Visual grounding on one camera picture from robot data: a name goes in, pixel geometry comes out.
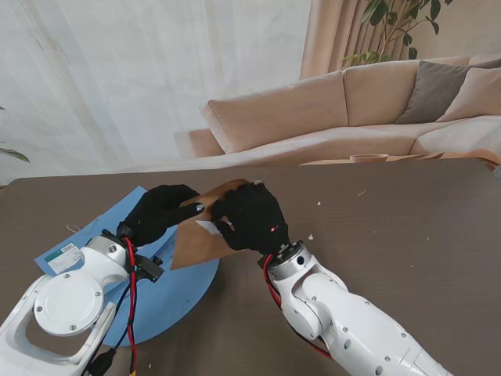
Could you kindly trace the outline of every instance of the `white paper scrap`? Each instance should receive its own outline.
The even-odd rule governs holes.
[[[195,221],[204,229],[206,229],[211,235],[221,235],[218,228],[211,221]]]

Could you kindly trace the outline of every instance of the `wooden table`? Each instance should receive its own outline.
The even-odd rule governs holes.
[[[204,192],[235,178],[264,180],[291,239],[303,239],[455,376],[499,373],[501,182],[476,160],[17,180],[0,196],[0,319],[41,274],[33,259],[71,235],[67,224],[84,226],[138,185]],[[250,251],[221,260],[200,303],[139,346],[138,374],[345,375],[291,332],[257,260]],[[77,340],[31,332],[61,353]],[[127,374],[128,360],[122,349],[109,374]]]

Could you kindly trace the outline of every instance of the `beige sofa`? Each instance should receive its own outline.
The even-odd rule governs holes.
[[[496,56],[451,57],[467,65]],[[297,165],[352,154],[408,155],[487,149],[501,156],[501,116],[396,125],[413,91],[418,61],[352,67],[277,90],[211,100],[209,128],[189,134],[199,163]]]

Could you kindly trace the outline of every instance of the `black glove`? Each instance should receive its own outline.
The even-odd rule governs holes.
[[[117,235],[126,235],[136,247],[160,239],[168,227],[179,224],[204,211],[199,203],[179,207],[181,203],[198,196],[188,186],[157,186],[142,195],[139,202],[120,222]]]
[[[212,222],[234,250],[253,249],[263,255],[288,245],[289,227],[276,198],[263,183],[248,183],[226,192],[212,205]],[[233,229],[221,220],[226,217]]]

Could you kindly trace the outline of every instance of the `gray cushion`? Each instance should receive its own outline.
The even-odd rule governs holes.
[[[501,59],[458,67],[420,61],[416,84],[407,108],[395,124],[431,123],[441,117],[460,92],[470,68],[498,68]]]

